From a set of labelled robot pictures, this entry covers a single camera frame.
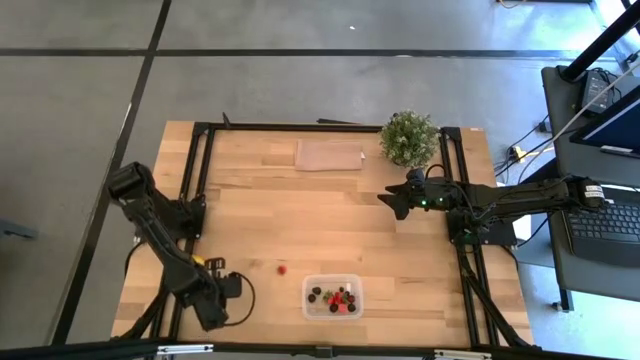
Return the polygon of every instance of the wooden table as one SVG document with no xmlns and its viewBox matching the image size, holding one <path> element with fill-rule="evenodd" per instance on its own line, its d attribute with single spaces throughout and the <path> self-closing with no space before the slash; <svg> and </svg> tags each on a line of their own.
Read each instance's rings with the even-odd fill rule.
<svg viewBox="0 0 640 360">
<path fill-rule="evenodd" d="M 169 198 L 177 198 L 179 192 L 192 127 L 192 122 L 168 122 L 165 128 L 153 175 L 158 189 Z M 495 185 L 484 131 L 465 128 L 462 136 L 471 182 Z M 361 171 L 298 172 L 293 168 L 298 139 L 359 141 L 366 156 L 364 167 Z M 406 170 L 385 160 L 378 142 L 378 135 L 371 133 L 217 131 L 206 185 L 206 221 L 195 254 L 224 257 L 227 269 L 248 276 L 256 288 L 256 306 L 244 324 L 209 333 L 201 330 L 189 308 L 183 313 L 179 338 L 468 346 L 460 274 L 444 213 L 413 211 L 404 221 L 394 219 L 393 211 L 376 194 L 386 185 L 404 182 Z M 440 162 L 438 154 L 432 163 Z M 452 166 L 457 169 L 455 156 Z M 441 175 L 439 171 L 434 169 L 431 176 Z M 492 298 L 519 335 L 532 342 L 513 259 L 499 247 L 483 249 Z M 281 264 L 288 268 L 284 276 L 276 272 Z M 160 262 L 146 245 L 134 254 L 113 335 L 128 330 L 149 305 L 161 272 Z M 301 311 L 303 278 L 339 273 L 361 277 L 362 318 L 306 320 Z M 241 298 L 229 300 L 229 321 L 243 317 L 250 300 L 248 287 Z M 172 304 L 165 312 L 164 334 L 171 309 Z M 476 312 L 486 343 L 477 299 Z"/>
</svg>

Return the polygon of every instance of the potted plant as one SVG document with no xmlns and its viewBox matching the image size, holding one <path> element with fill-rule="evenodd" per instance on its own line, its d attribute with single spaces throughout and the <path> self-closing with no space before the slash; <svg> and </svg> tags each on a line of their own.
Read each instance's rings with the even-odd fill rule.
<svg viewBox="0 0 640 360">
<path fill-rule="evenodd" d="M 424 167 L 438 148 L 438 127 L 429 115 L 411 110 L 393 114 L 390 120 L 380 132 L 384 156 L 399 166 Z"/>
</svg>

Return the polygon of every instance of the yellow part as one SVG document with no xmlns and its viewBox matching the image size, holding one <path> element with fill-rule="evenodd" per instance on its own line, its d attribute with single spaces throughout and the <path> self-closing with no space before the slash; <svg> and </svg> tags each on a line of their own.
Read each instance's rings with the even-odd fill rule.
<svg viewBox="0 0 640 360">
<path fill-rule="evenodd" d="M 193 261 L 195 261 L 196 263 L 204 266 L 204 259 L 201 256 L 191 255 L 191 257 L 193 258 Z"/>
<path fill-rule="evenodd" d="M 516 156 L 518 159 L 520 159 L 518 162 L 519 163 L 524 163 L 524 159 L 529 157 L 529 156 L 536 156 L 538 155 L 540 152 L 536 151 L 536 152 L 531 152 L 531 153 L 527 153 L 526 151 L 522 150 L 522 148 L 520 146 L 514 146 L 514 149 L 516 150 Z M 548 148 L 548 149 L 544 149 L 542 152 L 547 152 L 547 151 L 551 151 L 553 150 L 553 146 Z"/>
</svg>

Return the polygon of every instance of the gray floor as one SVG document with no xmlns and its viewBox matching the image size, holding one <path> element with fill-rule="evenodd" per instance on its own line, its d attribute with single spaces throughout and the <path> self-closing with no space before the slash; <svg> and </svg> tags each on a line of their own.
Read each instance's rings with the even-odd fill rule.
<svg viewBox="0 0 640 360">
<path fill-rule="evenodd" d="M 0 1 L 0 47 L 144 48 L 160 4 Z M 160 46 L 572 50 L 599 31 L 589 7 L 576 4 L 528 3 L 508 11 L 490 0 L 182 0 L 172 5 Z M 486 128 L 497 161 L 546 114 L 540 69 L 556 64 L 157 58 L 125 162 L 153 164 L 166 120 L 218 121 L 225 111 L 237 122 L 324 117 L 381 124 L 403 108 L 430 113 L 441 125 Z M 140 65 L 140 58 L 0 58 L 0 218 L 40 231 L 36 241 L 0 242 L 2 348 L 46 341 Z M 599 65 L 616 70 L 615 63 Z M 530 149 L 540 139 L 522 146 Z M 131 225 L 110 209 L 71 341 L 108 338 L 131 238 Z M 553 270 L 522 266 L 520 272 L 537 344 L 612 357 L 640 353 L 638 304 L 578 294 L 576 312 L 557 313 L 547 306 L 558 298 Z"/>
</svg>

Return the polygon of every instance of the plastic container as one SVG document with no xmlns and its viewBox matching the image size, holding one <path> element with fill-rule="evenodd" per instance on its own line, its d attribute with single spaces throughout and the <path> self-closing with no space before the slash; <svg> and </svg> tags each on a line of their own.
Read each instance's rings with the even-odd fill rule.
<svg viewBox="0 0 640 360">
<path fill-rule="evenodd" d="M 309 294 L 312 289 L 319 287 L 320 295 L 316 295 L 316 301 L 309 302 Z M 329 303 L 323 299 L 328 291 L 335 292 L 343 287 L 345 292 L 355 296 L 353 304 L 356 306 L 354 312 L 332 313 L 329 310 Z M 327 274 L 309 275 L 302 281 L 302 313 L 309 320 L 353 320 L 362 316 L 364 310 L 364 293 L 362 291 L 362 281 L 358 275 L 354 274 Z"/>
</svg>

